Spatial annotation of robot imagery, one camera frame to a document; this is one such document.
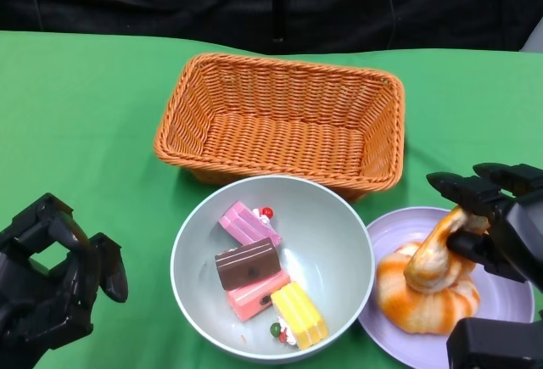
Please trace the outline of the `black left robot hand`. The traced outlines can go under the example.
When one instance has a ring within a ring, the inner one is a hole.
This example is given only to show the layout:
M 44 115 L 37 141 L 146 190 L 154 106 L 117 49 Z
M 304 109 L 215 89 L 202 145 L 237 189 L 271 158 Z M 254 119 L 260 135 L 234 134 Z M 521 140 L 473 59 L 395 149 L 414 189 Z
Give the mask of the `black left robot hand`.
M 32 368 L 92 333 L 98 291 L 128 298 L 120 245 L 88 237 L 73 210 L 45 193 L 1 232 L 1 366 Z

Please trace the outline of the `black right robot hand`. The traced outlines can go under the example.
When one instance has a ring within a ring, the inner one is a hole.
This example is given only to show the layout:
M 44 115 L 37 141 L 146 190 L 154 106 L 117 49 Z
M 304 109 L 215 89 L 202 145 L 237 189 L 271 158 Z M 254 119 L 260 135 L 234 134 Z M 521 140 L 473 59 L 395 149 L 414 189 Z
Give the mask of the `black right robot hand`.
M 531 165 L 482 163 L 475 176 L 450 172 L 427 175 L 444 198 L 487 219 L 487 238 L 461 227 L 446 241 L 448 250 L 499 277 L 531 282 L 542 289 L 542 170 Z

